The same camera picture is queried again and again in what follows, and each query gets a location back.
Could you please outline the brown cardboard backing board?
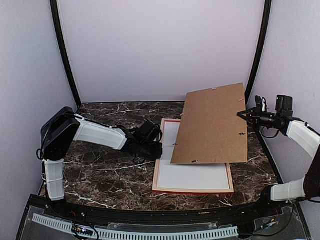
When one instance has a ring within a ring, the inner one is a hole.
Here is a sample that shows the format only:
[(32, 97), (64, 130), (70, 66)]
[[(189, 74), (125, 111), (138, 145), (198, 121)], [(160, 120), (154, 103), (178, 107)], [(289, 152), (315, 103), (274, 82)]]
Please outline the brown cardboard backing board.
[(186, 94), (172, 164), (236, 164), (248, 160), (247, 122), (242, 83)]

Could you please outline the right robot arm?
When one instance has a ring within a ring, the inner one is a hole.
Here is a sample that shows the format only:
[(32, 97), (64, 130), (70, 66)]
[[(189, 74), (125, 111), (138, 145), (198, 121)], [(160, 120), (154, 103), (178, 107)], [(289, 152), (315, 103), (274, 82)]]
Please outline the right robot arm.
[(278, 183), (266, 186), (255, 213), (266, 217), (275, 203), (320, 201), (320, 134), (299, 118), (254, 107), (237, 116), (254, 129)]

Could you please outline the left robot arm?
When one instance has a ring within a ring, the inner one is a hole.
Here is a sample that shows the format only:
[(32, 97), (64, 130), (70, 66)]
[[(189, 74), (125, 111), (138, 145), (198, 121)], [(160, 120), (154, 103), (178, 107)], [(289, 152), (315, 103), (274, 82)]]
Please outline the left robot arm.
[(109, 126), (76, 114), (65, 106), (40, 130), (40, 147), (36, 155), (43, 165), (46, 194), (51, 210), (67, 218), (70, 206), (63, 201), (64, 161), (75, 142), (105, 146), (133, 157), (157, 160), (163, 154), (163, 132), (158, 124), (146, 120), (140, 127)]

